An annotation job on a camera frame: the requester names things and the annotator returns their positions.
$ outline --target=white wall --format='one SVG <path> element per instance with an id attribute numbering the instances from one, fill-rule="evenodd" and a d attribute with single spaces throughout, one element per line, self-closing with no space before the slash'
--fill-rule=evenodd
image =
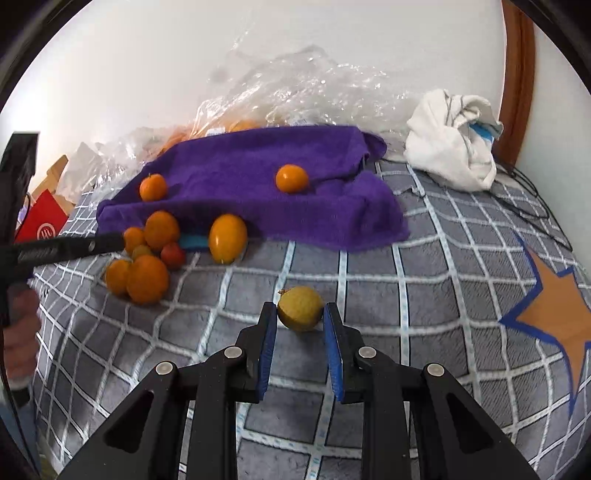
<path id="1" fill-rule="evenodd" d="M 0 114 L 0 151 L 15 130 L 41 132 L 34 187 L 81 141 L 186 122 L 247 28 L 241 49 L 257 57 L 314 43 L 339 62 L 396 71 L 416 92 L 446 87 L 500 105 L 499 0 L 93 0 L 13 92 Z"/>
<path id="2" fill-rule="evenodd" d="M 538 28 L 534 101 L 517 166 L 554 211 L 591 271 L 591 95 Z"/>

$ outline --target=printed logo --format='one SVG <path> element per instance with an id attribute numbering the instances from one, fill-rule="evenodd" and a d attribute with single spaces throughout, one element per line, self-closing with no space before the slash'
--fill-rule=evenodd
<path id="1" fill-rule="evenodd" d="M 42 223 L 37 229 L 37 239 L 42 240 L 52 238 L 56 235 L 56 229 L 50 223 Z"/>

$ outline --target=yellow lemon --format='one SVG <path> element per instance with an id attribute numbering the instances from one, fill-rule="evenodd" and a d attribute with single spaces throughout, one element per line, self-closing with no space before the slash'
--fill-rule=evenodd
<path id="1" fill-rule="evenodd" d="M 306 286 L 281 290 L 277 316 L 281 323 L 296 332 L 312 330 L 322 318 L 324 301 L 316 290 Z"/>

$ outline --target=gray checkered blanket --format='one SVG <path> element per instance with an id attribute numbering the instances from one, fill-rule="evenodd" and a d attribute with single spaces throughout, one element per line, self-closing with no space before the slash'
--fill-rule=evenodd
<path id="1" fill-rule="evenodd" d="M 360 254 L 294 242 L 251 241 L 228 266 L 192 255 L 172 275 L 168 296 L 145 308 L 110 295 L 102 272 L 112 256 L 35 272 L 42 297 L 42 348 L 34 380 L 39 435 L 64 465 L 144 375 L 163 360 L 194 364 L 232 345 L 278 290 L 306 284 L 335 301 L 367 345 L 422 368 L 439 362 L 502 427 L 542 479 L 558 478 L 591 432 L 589 357 L 574 413 L 562 353 L 498 320 L 535 283 L 517 231 L 554 270 L 577 261 L 487 194 L 446 190 L 404 164 L 372 166 L 403 205 L 411 236 Z M 494 192 L 541 213 L 521 190 Z M 63 233 L 96 227 L 85 196 Z M 540 223 L 563 234 L 551 220 Z M 189 411 L 186 435 L 193 411 Z M 413 469 L 417 449 L 410 422 Z M 362 407 L 335 403 L 321 331 L 277 332 L 269 390 L 236 416 L 241 479 L 356 479 Z M 180 477 L 184 479 L 187 449 Z"/>

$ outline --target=metal screw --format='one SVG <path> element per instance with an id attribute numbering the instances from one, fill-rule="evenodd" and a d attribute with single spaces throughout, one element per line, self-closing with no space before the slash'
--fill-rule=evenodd
<path id="1" fill-rule="evenodd" d="M 158 375 L 168 375 L 171 371 L 173 371 L 173 365 L 170 362 L 160 362 L 156 365 L 156 373 Z"/>
<path id="2" fill-rule="evenodd" d="M 223 351 L 226 358 L 238 358 L 242 355 L 242 349 L 239 346 L 229 346 Z"/>
<path id="3" fill-rule="evenodd" d="M 429 364 L 427 372 L 434 377 L 440 377 L 445 373 L 445 369 L 439 364 Z"/>
<path id="4" fill-rule="evenodd" d="M 359 349 L 359 356 L 361 358 L 373 358 L 377 355 L 375 348 L 370 346 L 363 346 Z"/>

